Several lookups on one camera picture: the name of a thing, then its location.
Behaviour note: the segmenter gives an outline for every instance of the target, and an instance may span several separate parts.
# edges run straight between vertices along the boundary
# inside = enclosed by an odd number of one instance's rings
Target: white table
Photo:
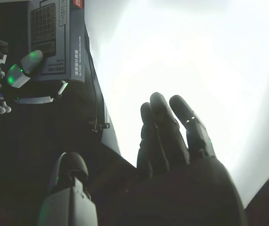
[[[269,0],[86,0],[85,20],[122,156],[141,104],[179,94],[247,206],[269,178]]]

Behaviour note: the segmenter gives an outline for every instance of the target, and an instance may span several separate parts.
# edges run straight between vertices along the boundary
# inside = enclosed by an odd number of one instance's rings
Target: red label
[[[83,0],[73,0],[73,4],[76,7],[83,8]]]

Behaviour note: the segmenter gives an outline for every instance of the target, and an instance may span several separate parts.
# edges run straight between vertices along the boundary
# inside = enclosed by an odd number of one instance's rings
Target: gray cardboard box
[[[84,1],[31,0],[28,2],[29,51],[43,52],[33,81],[85,82]]]

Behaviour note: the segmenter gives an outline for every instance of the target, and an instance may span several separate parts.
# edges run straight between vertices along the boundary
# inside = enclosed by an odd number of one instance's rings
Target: black cable
[[[96,92],[95,84],[93,82],[94,78],[92,76],[92,69],[91,69],[91,63],[90,63],[90,60],[92,60],[92,57],[91,57],[91,54],[90,54],[90,49],[89,49],[89,46],[88,46],[88,43],[87,43],[86,36],[84,36],[84,39],[85,39],[85,45],[86,45],[86,49],[87,49],[87,53],[88,53],[88,62],[89,62],[89,68],[90,68],[91,82],[92,82],[93,90],[94,90],[94,93],[95,93],[96,118],[95,118],[94,130],[97,130],[97,123],[98,123],[98,121],[97,121],[97,118],[98,118],[97,92]]]

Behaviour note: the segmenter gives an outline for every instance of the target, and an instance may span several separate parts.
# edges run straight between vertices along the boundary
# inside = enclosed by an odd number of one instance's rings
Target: calculator image on box
[[[31,12],[32,51],[41,50],[44,57],[56,54],[56,7],[49,4]]]

